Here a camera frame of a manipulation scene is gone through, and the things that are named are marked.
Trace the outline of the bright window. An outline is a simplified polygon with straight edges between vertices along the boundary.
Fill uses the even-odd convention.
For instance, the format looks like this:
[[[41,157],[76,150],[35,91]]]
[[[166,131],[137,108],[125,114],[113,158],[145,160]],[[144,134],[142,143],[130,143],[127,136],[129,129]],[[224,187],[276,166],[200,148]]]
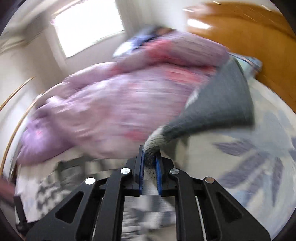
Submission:
[[[125,30],[115,1],[74,1],[55,13],[53,25],[67,58]]]

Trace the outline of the purple pink floral quilt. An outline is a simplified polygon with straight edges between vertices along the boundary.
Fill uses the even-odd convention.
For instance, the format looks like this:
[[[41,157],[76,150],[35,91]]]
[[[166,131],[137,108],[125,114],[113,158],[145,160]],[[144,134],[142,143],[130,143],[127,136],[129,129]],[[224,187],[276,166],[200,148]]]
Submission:
[[[99,159],[131,158],[228,59],[217,42],[170,31],[71,74],[37,100],[16,161],[34,165],[73,147]]]

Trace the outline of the orange wooden headboard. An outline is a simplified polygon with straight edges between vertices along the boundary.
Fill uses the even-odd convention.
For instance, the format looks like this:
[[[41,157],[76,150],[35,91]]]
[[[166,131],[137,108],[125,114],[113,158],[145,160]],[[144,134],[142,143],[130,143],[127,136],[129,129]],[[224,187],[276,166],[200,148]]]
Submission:
[[[200,3],[183,9],[187,31],[263,63],[256,79],[295,110],[295,33],[285,17],[255,4]]]

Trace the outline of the light blue striped pillow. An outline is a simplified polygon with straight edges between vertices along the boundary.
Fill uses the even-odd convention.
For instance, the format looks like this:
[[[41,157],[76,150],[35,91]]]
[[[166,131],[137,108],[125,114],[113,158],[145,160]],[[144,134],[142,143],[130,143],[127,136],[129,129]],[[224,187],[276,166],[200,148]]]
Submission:
[[[229,53],[229,54],[238,61],[241,68],[243,69],[243,73],[246,79],[249,79],[251,77],[255,78],[256,75],[262,69],[262,62],[254,57],[240,55],[236,53]]]

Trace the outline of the white floral bed sheet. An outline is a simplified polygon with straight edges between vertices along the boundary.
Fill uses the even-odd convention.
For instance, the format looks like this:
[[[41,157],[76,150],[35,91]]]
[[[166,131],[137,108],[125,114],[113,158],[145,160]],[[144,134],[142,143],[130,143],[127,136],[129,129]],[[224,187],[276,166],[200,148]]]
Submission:
[[[295,240],[295,113],[272,90],[248,80],[255,124],[203,132],[168,144],[162,154],[190,176],[215,178],[269,232]],[[125,160],[94,160],[77,148],[33,166],[16,179],[26,218],[36,221],[87,176],[108,177]]]

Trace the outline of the grey white checkered knit sweater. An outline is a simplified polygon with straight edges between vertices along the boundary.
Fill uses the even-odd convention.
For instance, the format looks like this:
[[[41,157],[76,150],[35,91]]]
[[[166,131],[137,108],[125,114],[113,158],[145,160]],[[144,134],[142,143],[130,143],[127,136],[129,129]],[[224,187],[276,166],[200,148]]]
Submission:
[[[238,61],[232,58],[179,117],[150,135],[144,145],[148,163],[155,168],[156,152],[177,138],[217,128],[251,126],[253,121],[247,80]],[[146,186],[147,195],[126,197],[123,240],[150,240],[150,229],[176,224],[175,198],[160,196],[157,182]]]

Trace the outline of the wooden pole rack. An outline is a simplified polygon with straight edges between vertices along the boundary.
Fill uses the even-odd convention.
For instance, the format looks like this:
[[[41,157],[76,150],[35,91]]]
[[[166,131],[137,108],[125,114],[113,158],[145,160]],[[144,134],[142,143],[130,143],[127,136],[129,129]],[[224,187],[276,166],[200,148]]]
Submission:
[[[35,78],[32,76],[8,91],[1,88],[1,174],[4,172],[11,144],[32,107],[32,98],[26,93],[26,88]]]

